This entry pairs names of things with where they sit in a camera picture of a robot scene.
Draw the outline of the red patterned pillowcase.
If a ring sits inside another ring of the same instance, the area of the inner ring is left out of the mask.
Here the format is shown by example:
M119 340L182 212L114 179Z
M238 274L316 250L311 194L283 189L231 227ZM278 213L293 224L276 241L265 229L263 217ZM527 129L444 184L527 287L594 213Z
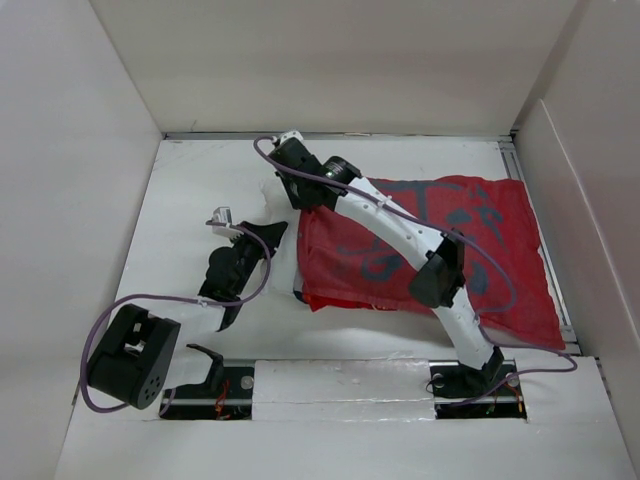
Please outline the red patterned pillowcase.
M453 228L480 246L466 248L464 276L481 324L524 342L561 350L560 320L549 292L535 216L520 181L448 176L375 179L373 185L418 218ZM391 246L325 208L300 216L300 299L328 306L426 314L411 298L412 268Z

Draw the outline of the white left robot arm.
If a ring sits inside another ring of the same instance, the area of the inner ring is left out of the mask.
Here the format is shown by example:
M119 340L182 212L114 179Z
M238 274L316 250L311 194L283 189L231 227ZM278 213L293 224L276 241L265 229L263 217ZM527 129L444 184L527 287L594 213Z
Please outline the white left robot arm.
M208 223L230 243L210 254L196 296L131 294L95 320L80 366L80 394L90 410L144 410L186 388L205 397L221 389L223 357L203 339L229 328L266 287L288 224Z

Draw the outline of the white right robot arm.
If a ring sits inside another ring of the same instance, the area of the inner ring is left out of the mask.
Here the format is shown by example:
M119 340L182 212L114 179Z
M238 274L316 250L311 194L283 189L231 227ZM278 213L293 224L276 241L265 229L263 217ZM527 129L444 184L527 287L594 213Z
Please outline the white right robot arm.
M435 313L457 354L456 372L443 381L458 386L468 399L497 390L504 356L480 325L463 272L465 249L473 241L410 214L347 160L333 156L320 162L297 132L269 141L273 148L264 158L274 166L294 209L324 207L347 218L391 246L412 267L411 298Z

